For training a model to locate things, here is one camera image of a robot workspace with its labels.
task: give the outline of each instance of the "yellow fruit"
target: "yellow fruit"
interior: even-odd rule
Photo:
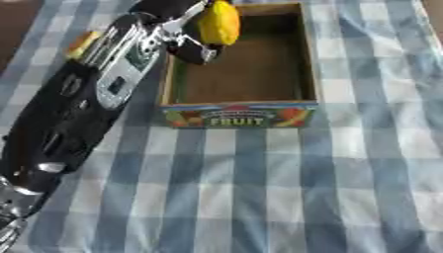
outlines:
[[[217,0],[198,22],[204,43],[233,44],[239,36],[238,11],[223,0]]]
[[[90,31],[77,37],[77,39],[69,46],[66,52],[66,57],[69,59],[79,59],[83,52],[86,51],[89,45],[96,40],[101,33]]]

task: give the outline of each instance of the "tablecloth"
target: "tablecloth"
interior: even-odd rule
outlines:
[[[45,0],[0,80],[1,132],[76,36],[132,3]],[[159,63],[12,252],[443,252],[443,53],[421,3],[304,3],[309,126],[166,127]]]

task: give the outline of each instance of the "silver metal part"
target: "silver metal part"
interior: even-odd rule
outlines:
[[[164,23],[161,27],[163,31],[165,31],[167,34],[174,35],[177,33],[182,32],[182,28],[197,14],[203,12],[205,10],[205,7],[208,5],[208,0],[200,1],[199,3],[195,4],[191,8],[188,9],[188,11],[185,12],[185,14],[176,19],[169,22]]]
[[[66,166],[63,163],[48,162],[39,164],[38,168],[47,173],[60,173]]]
[[[146,28],[142,14],[127,14],[113,25],[93,45],[84,63],[97,66],[101,76],[97,81],[97,99],[109,110],[124,104],[139,81],[156,62],[162,45],[160,28]]]
[[[0,230],[0,253],[4,253],[11,248],[26,225],[27,222],[24,219],[17,218]]]
[[[11,185],[0,177],[0,214],[25,217],[31,213],[43,193],[36,193],[25,188]]]

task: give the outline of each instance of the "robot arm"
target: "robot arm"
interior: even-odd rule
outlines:
[[[183,27],[212,0],[143,0],[43,85],[4,136],[0,160],[0,253],[8,250],[60,184],[117,120],[167,50],[205,64],[222,51]]]

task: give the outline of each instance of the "screw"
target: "screw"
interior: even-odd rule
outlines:
[[[88,108],[89,103],[87,100],[83,100],[82,102],[80,102],[80,104],[78,105],[78,108],[80,108],[80,110],[85,110],[86,108]]]

